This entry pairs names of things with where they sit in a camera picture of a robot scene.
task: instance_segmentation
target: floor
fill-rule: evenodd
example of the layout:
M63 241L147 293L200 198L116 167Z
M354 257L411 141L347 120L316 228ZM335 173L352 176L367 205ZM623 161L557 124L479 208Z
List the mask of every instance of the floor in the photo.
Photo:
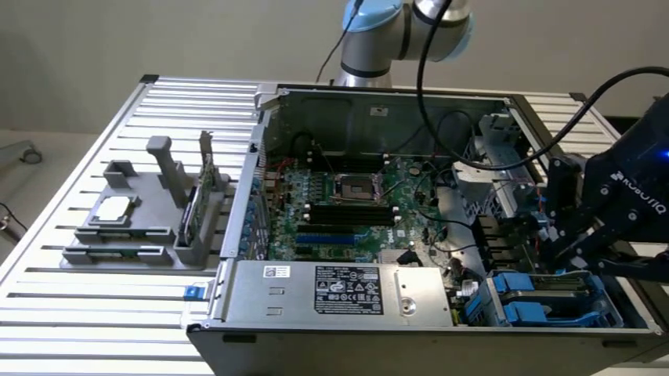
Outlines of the floor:
M32 140L44 159L40 164L29 165L16 161L0 166L0 201L29 226L93 145L97 135L0 130L0 146L24 139ZM0 238L0 263L12 249L13 246Z

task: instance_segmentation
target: blue latch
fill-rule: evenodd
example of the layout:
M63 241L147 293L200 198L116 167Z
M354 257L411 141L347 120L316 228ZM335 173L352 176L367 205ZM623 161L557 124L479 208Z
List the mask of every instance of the blue latch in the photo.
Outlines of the blue latch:
M525 273L499 273L493 277L493 282L499 294L507 291L534 291L530 276Z
M204 287L187 286L184 289L184 300L187 302L203 302L204 301Z

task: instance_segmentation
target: metal panel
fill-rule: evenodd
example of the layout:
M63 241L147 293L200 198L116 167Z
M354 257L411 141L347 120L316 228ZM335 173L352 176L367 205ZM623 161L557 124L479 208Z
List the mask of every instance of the metal panel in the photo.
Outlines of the metal panel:
M203 271L68 273L59 269L60 248L104 188L104 162L125 156L137 171L157 171L143 153L151 136L172 137L175 159L188 164L185 171L197 172L197 138L201 129L209 130L219 170L239 178L256 124L256 87L191 78L137 86L0 267L0 374L211 375L180 329L181 293L187 284L215 275L218 256ZM566 94L523 94L554 134L579 104ZM591 154L610 141L607 125L589 115L561 146ZM191 303L188 310L201 314L207 305Z

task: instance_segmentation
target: motherboard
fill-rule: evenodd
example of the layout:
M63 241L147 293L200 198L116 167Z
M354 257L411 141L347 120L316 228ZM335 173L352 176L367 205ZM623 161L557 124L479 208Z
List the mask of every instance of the motherboard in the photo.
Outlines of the motherboard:
M394 261L407 249L427 253L443 240L439 223L427 218L441 217L434 179L427 179L435 164L408 157L362 164L336 157L310 162L276 162L267 174L268 259ZM431 252L428 259L437 262L437 256Z

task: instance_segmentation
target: wire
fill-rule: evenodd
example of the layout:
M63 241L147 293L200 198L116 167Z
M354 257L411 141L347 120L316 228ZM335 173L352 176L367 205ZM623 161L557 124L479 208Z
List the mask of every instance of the wire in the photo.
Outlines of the wire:
M418 73L416 73L416 101L418 101L418 109L420 111L420 116L422 120L426 124L427 130L430 131L431 137L435 139L437 145L443 149L443 151L453 157L455 158L459 162L462 162L465 165L469 165L473 168L478 168L481 170L486 171L503 171L503 170L510 170L513 168L521 167L538 159L543 154L549 152L549 150L558 144L559 141L565 138L566 134L571 131L571 129L575 127L578 124L579 120L583 118L585 114L590 110L591 106L594 103L599 100L601 96L609 91L610 88L613 88L622 80L630 78L631 76L637 76L639 74L658 74L661 76L669 77L669 68L665 67L638 67L633 68L630 70L626 70L621 74L617 74L613 76L598 88L594 90L593 95L590 98L583 102L583 106L579 108L579 110L575 112L574 117L569 120L566 123L563 129L557 133L555 137L553 137L551 141L539 149L537 152L525 157L522 160L518 162L514 162L511 164L506 165L497 165L493 166L490 164L481 164L477 162L473 162L463 158L453 149L450 149L439 140L439 134L437 133L435 127L430 122L430 117L427 115L427 110L426 110L426 103L424 103L424 98L423 98L423 87L422 87L422 82L423 82L423 77L426 74L426 62L427 62L427 55L430 53L430 46L431 42L435 37L437 30L439 29L439 20L443 18L443 15L446 13L446 10L450 7L450 3L453 0L446 0L439 12L437 13L434 24L430 27L430 30L427 32L427 37L426 37L426 44L423 45L422 51L420 51L420 59L418 61Z
M477 245L477 244L470 244L470 245L465 245L463 247L459 247L459 248L457 248L457 249L449 249L449 250L443 250L443 251L442 251L442 250L439 250L439 251L442 251L442 252L445 252L445 253L454 253L454 252L463 251L465 249L467 249L467 248L473 248L473 247L478 247L478 245Z
M470 126L471 126L471 134L473 136L475 136L475 122L474 122L474 119L471 118L471 115L469 115L465 111L462 110L451 110L451 111L447 111L443 115L441 115L441 118L437 122L437 124L439 125L441 127L441 124L443 123L443 120L446 120L446 118L453 115L453 114L462 114L467 117L467 120L469 120L469 123L470 123ZM404 142L394 147L392 149L390 149L390 151L387 152L388 154L394 154L396 153L406 145L408 145L408 143L411 143L411 141L418 137L418 135L420 134L420 131L423 130L423 128L426 128L424 125L420 125L416 130L414 131L414 133L408 136L408 138L404 140Z
M439 134L441 132L441 125L443 124L443 120L446 120L446 118L451 115L451 114L461 114L463 115L466 118L467 118L467 121L469 121L469 127L471 128L471 142L474 141L474 137L477 136L477 123L474 121L474 119L471 118L471 115L469 115L465 111L462 110L453 110L453 111L449 111L439 119L439 122L437 123L437 134ZM435 143L435 146L434 146L434 153L437 153L437 147L439 145L437 145Z
M308 131L299 131L298 133L295 133L295 135L292 135L292 138L291 138L291 146L288 147L288 157L295 157L294 153L295 153L295 143L296 143L296 140L303 137L303 136L308 136L310 137L310 140L314 141L314 135L311 134L311 132Z
M443 169L441 169L441 171L438 171L438 172L437 172L437 176L439 176L439 175L441 175L445 171L447 171L449 169L450 169L450 168L443 168ZM430 175L430 174L424 174L424 175L422 176L420 180L418 180L416 186L414 187L414 194L412 194L412 196L414 196L414 200L416 199L416 192L418 192L418 188L420 188L420 184L422 184L422 182L424 182L424 181L426 181L426 177L427 177L428 175ZM453 219L441 219L441 218L437 218L437 217L432 217L432 216L427 215L427 214L426 214L426 213L420 210L420 207L419 207L418 205L416 205L416 207L415 207L415 210L416 210L418 214L419 214L423 218L426 218L426 219L428 219L428 220L431 220L431 221L434 221L434 222L439 222L439 223L454 223L454 224L461 225L461 226L463 226L463 227L466 227L467 229L470 229L470 230L471 230L471 226L470 226L469 224L466 224L465 222L455 221L455 220L453 220Z
M4 207L4 210L7 210L7 213L13 218L13 220L16 221L16 223L19 224L19 226L23 227L23 230L28 231L27 226L23 224L23 222L19 220L19 218L13 215L12 209L9 209L9 207L3 202L0 202L0 206Z
M364 0L358 0L354 4L354 11L351 12L351 18L348 20L348 23L346 24L344 32L342 33L339 40L334 44L334 47L330 50L327 57L324 58L323 65L320 65L320 69L318 70L318 76L315 76L315 83L316 84L320 81L320 76L323 75L323 69L327 66L327 63L330 62L330 59L332 58L332 55L335 54L335 51L339 48L339 45L342 44L342 41L344 40L346 34L348 33L348 29L351 28L351 24L354 23L354 19L355 19L355 16L358 15L359 7L363 5L363 2L364 2Z

